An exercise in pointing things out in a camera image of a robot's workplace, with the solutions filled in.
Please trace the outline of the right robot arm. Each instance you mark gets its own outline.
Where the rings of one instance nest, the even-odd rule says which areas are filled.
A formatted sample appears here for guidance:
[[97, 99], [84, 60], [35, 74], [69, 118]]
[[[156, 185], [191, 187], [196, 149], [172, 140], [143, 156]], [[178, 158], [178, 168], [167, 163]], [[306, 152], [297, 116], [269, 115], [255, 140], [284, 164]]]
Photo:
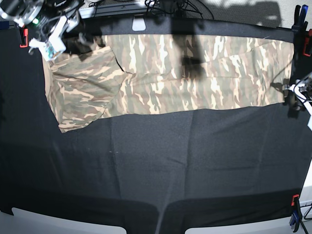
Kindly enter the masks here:
[[62, 41], [64, 33], [74, 30], [81, 44], [93, 44], [93, 37], [85, 30], [79, 13], [83, 5], [83, 0], [64, 0], [54, 5], [46, 0], [2, 0], [0, 16], [19, 28], [35, 30], [38, 38], [29, 41], [29, 53], [38, 48], [42, 57], [51, 61], [66, 51]]

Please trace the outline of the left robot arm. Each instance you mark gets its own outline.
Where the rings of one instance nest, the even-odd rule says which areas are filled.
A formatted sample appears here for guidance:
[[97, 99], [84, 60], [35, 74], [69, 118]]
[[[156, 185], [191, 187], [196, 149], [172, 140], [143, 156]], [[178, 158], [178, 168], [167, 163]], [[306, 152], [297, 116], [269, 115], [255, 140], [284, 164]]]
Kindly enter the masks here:
[[283, 91], [290, 91], [299, 107], [304, 107], [310, 116], [312, 115], [312, 73], [307, 74], [302, 79], [297, 79], [295, 84], [283, 85]]

